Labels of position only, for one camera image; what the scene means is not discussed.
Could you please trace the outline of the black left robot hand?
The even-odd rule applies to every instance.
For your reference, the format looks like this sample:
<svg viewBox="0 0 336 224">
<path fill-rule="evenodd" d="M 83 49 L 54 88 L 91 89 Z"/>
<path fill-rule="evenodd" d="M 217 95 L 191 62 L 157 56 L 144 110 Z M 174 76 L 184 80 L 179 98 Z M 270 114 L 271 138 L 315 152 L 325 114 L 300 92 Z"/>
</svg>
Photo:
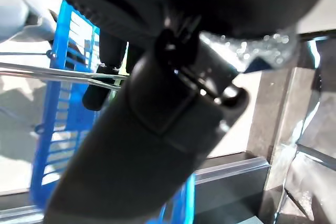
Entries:
<svg viewBox="0 0 336 224">
<path fill-rule="evenodd" d="M 66 0 L 144 53 L 68 163 L 44 223 L 143 223 L 242 115 L 242 72 L 280 68 L 318 0 Z"/>
</svg>

